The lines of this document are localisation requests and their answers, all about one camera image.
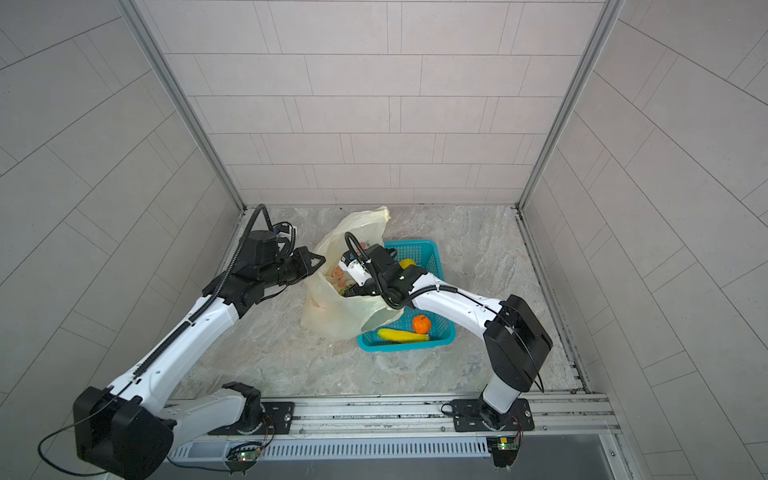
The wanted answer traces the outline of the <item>orange tangerine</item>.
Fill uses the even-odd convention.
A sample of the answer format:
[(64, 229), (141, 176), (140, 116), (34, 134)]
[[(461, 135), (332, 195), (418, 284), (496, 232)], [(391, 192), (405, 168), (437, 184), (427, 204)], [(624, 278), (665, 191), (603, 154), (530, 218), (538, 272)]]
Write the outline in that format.
[(431, 330), (432, 323), (426, 315), (417, 315), (412, 319), (411, 326), (414, 333), (427, 335)]

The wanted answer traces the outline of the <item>cream plastic bag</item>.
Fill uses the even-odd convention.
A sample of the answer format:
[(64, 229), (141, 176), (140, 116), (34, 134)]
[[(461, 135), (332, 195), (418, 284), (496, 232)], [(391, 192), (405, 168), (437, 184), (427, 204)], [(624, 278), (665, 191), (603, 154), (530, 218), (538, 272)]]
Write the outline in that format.
[(383, 234), (390, 220), (386, 206), (374, 210), (353, 212), (345, 217), (315, 247), (316, 254), (325, 257), (320, 269), (304, 281), (307, 298), (301, 316), (301, 325), (330, 340), (353, 339), (398, 320), (403, 312), (387, 306), (379, 296), (346, 298), (340, 295), (331, 279), (342, 254), (348, 250), (344, 234), (353, 233), (367, 245), (383, 242)]

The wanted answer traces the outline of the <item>yellow banana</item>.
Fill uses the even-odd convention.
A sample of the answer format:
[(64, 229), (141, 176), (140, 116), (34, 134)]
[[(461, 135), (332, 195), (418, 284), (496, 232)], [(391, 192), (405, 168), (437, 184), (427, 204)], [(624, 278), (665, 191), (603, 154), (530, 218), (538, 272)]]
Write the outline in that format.
[(421, 343), (428, 342), (430, 340), (428, 334), (420, 334), (389, 328), (378, 329), (376, 333), (380, 339), (395, 343)]

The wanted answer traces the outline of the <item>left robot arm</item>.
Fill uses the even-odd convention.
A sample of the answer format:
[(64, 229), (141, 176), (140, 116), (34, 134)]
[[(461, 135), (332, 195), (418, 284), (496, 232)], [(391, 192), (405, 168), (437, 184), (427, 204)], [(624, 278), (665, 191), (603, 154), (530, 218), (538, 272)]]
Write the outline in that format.
[(287, 227), (245, 234), (227, 268), (158, 345), (107, 387), (78, 396), (73, 418), (80, 460), (123, 479), (145, 479), (173, 449), (204, 434), (267, 432), (260, 391), (241, 382), (183, 404), (167, 402), (208, 348), (269, 299), (267, 289), (283, 290), (324, 264), (323, 256), (280, 237)]

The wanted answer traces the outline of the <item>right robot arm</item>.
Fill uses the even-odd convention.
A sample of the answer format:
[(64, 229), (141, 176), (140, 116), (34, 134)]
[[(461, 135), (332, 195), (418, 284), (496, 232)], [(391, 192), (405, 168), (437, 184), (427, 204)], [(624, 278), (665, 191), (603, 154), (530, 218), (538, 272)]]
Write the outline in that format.
[(394, 310), (432, 312), (484, 341), (493, 376), (478, 400), (477, 416), (492, 430), (510, 426), (514, 402), (540, 378), (553, 346), (528, 303), (514, 294), (505, 300), (475, 295), (418, 265), (403, 267), (394, 249), (364, 248), (351, 233), (345, 242), (348, 250), (338, 267), (354, 280), (346, 297), (377, 296)]

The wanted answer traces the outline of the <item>right circuit board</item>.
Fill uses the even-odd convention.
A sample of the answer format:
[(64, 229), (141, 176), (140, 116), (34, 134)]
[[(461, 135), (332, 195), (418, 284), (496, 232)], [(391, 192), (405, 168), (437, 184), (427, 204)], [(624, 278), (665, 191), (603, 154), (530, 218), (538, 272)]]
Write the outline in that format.
[(487, 437), (488, 451), (496, 468), (511, 467), (518, 456), (521, 437)]

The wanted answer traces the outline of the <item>circuit board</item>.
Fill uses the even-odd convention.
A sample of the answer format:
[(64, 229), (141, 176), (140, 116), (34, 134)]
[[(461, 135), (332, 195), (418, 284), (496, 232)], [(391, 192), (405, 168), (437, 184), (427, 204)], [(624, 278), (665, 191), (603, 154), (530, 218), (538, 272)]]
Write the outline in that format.
[(232, 447), (226, 457), (225, 464), (232, 471), (244, 472), (253, 467), (262, 453), (261, 442), (246, 442)]
[(521, 437), (487, 437), (488, 451), (496, 468), (511, 467), (518, 456)]

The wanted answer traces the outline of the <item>left circuit board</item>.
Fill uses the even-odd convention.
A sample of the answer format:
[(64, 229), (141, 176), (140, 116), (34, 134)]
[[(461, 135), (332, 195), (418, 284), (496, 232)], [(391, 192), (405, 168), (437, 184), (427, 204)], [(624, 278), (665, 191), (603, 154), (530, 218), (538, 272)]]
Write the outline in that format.
[(232, 471), (244, 472), (253, 467), (262, 453), (261, 442), (246, 442), (232, 447), (226, 457), (225, 464)]

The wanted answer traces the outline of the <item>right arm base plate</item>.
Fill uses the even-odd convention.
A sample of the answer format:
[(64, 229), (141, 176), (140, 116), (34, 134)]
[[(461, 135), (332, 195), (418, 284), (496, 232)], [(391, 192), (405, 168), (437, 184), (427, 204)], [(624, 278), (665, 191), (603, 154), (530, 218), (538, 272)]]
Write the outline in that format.
[(528, 432), (535, 429), (529, 402), (517, 398), (506, 413), (499, 413), (481, 398), (454, 399), (441, 407), (450, 416), (456, 432)]

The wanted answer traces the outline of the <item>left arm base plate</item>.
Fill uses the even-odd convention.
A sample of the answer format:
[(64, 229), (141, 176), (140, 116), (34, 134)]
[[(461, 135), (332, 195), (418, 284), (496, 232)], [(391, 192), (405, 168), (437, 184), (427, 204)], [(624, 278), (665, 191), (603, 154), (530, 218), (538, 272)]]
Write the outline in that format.
[(250, 426), (238, 421), (218, 427), (208, 434), (212, 436), (264, 436), (287, 435), (290, 433), (295, 404), (293, 402), (272, 402), (261, 404), (261, 419)]

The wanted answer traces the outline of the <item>aluminium mounting rail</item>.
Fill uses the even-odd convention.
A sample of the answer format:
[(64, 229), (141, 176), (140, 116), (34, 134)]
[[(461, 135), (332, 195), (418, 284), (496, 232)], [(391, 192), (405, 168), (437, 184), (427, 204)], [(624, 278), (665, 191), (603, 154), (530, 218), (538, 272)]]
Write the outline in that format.
[[(479, 400), (477, 393), (266, 397), (270, 405), (288, 402), (291, 419), (279, 440), (330, 438), (420, 438), (459, 436), (449, 416), (453, 400)], [(530, 435), (619, 433), (614, 408), (604, 394), (577, 391), (528, 393), (513, 404), (520, 421), (530, 420)]]

